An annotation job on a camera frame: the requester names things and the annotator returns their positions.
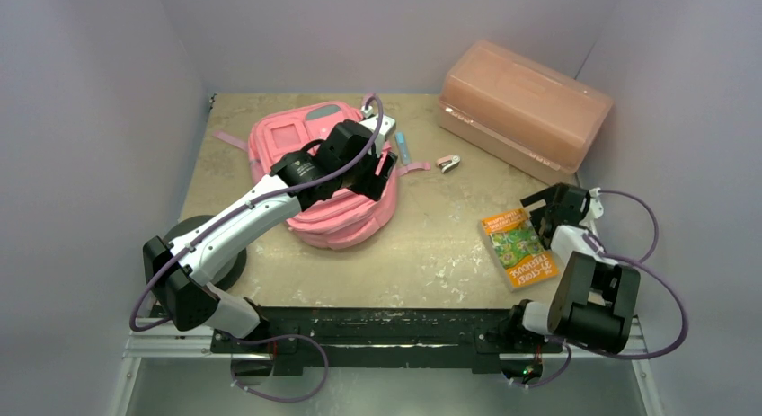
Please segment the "pink backpack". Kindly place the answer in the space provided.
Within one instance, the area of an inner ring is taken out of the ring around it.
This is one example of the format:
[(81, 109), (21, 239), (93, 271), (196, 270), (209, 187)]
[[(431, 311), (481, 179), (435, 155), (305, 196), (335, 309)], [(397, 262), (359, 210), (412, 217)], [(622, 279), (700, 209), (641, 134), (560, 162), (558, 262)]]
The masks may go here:
[[(309, 141), (327, 138), (331, 129), (346, 119), (361, 122), (367, 117), (371, 118), (368, 126), (375, 128), (376, 116), (370, 107), (358, 109), (345, 102), (328, 101), (271, 114), (253, 126), (247, 140), (221, 130), (214, 136), (248, 154), (253, 181), (257, 183), (284, 154)], [(399, 178), (429, 169), (427, 162), (396, 167), (377, 202), (348, 189), (339, 190), (330, 199), (288, 219), (288, 230), (316, 248), (336, 251), (361, 243), (391, 220)]]

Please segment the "orange book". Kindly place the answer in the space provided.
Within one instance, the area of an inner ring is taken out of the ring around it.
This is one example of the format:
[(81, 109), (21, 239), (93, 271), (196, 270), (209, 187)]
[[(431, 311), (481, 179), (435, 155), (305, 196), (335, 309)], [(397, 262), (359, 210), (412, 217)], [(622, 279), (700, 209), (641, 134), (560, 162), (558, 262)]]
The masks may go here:
[(560, 275), (524, 208), (515, 208), (478, 222), (487, 252), (511, 291), (530, 288)]

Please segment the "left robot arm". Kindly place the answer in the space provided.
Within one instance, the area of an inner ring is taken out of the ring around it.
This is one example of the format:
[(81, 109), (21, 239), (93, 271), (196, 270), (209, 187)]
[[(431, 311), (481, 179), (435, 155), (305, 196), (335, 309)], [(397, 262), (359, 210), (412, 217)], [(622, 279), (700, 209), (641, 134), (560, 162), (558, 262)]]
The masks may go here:
[(214, 277), (258, 237), (339, 190), (380, 200), (396, 161), (383, 151), (392, 127), (381, 115), (344, 120), (327, 138), (284, 154), (250, 191), (202, 225), (170, 242), (149, 239), (142, 248), (143, 293), (155, 296), (181, 332), (207, 325), (233, 335), (244, 351), (262, 349), (268, 328), (256, 305), (218, 288)]

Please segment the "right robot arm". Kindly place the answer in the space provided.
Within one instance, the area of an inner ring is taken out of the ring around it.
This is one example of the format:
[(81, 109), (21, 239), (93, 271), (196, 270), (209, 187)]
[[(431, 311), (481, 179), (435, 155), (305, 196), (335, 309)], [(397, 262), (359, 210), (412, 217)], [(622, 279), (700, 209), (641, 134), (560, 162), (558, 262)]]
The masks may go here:
[(506, 342), (526, 350), (539, 336), (618, 354), (629, 340), (640, 273), (604, 256), (590, 229), (602, 217), (599, 190), (566, 183), (520, 200), (544, 248), (564, 264), (549, 305), (525, 300), (504, 327)]

